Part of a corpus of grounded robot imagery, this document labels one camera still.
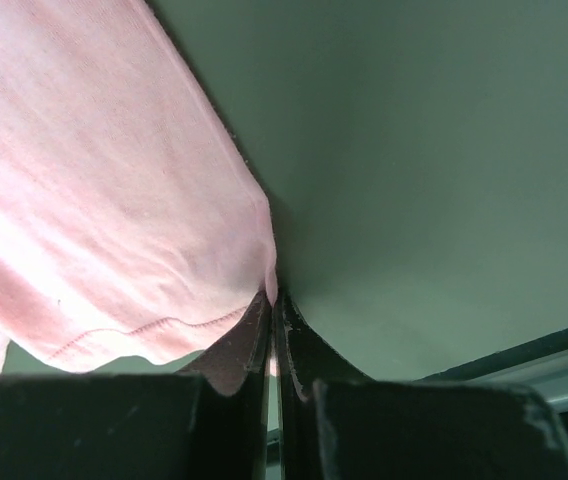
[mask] fabric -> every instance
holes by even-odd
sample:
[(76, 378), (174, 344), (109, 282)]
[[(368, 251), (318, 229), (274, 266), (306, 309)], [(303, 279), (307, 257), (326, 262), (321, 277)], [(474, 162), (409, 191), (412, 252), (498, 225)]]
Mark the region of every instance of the fabric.
[(277, 291), (267, 199), (141, 0), (0, 0), (0, 368), (203, 349)]

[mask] stitching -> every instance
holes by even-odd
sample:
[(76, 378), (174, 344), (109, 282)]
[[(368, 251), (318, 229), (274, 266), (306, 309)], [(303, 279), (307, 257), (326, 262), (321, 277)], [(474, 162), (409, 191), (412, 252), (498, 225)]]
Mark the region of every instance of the stitching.
[(58, 349), (55, 353), (53, 353), (48, 358), (49, 358), (49, 360), (55, 359), (56, 357), (62, 355), (66, 350), (68, 350), (69, 348), (72, 348), (77, 343), (82, 341), (85, 337), (92, 335), (93, 333), (115, 332), (115, 333), (119, 333), (121, 335), (135, 336), (135, 335), (142, 333), (146, 330), (150, 330), (152, 328), (159, 327), (159, 326), (166, 324), (166, 323), (169, 323), (169, 322), (177, 322), (181, 325), (184, 325), (185, 327), (190, 327), (190, 328), (203, 328), (203, 327), (208, 327), (210, 325), (213, 325), (213, 324), (216, 324), (216, 323), (219, 323), (219, 322), (223, 322), (224, 320), (228, 320), (233, 315), (236, 315), (237, 313), (241, 312), (242, 310), (246, 310), (247, 308), (248, 308), (248, 305), (245, 306), (245, 307), (238, 308), (237, 310), (233, 310), (231, 313), (228, 313), (228, 314), (224, 315), (223, 317), (216, 318), (215, 320), (209, 320), (208, 322), (199, 323), (199, 324), (186, 323), (185, 321), (180, 320), (179, 318), (165, 317), (165, 318), (161, 318), (159, 320), (155, 320), (154, 322), (147, 323), (146, 325), (143, 325), (139, 328), (136, 328), (135, 330), (133, 330), (131, 332), (120, 332), (119, 330), (115, 330), (114, 328), (96, 328), (95, 330), (89, 330), (88, 332), (84, 332), (83, 334), (74, 338), (73, 340), (68, 342), (66, 345), (64, 345), (63, 347)]

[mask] pink fabric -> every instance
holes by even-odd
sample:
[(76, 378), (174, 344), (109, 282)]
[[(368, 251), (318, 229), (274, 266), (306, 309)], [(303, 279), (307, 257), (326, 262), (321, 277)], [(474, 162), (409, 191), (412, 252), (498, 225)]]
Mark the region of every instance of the pink fabric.
[(0, 368), (206, 348), (265, 287), (267, 199), (141, 0), (0, 0)]

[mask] green surface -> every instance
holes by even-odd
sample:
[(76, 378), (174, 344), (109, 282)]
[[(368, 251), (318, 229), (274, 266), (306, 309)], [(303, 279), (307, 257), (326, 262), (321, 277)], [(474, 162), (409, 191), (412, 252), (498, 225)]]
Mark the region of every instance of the green surface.
[(151, 4), (355, 365), (418, 378), (568, 327), (568, 0)]

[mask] cloth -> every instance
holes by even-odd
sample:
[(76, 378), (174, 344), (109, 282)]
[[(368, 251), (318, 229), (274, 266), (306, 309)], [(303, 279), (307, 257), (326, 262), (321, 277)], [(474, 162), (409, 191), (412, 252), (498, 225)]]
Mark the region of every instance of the cloth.
[(208, 347), (266, 288), (268, 202), (141, 0), (0, 0), (0, 368)]

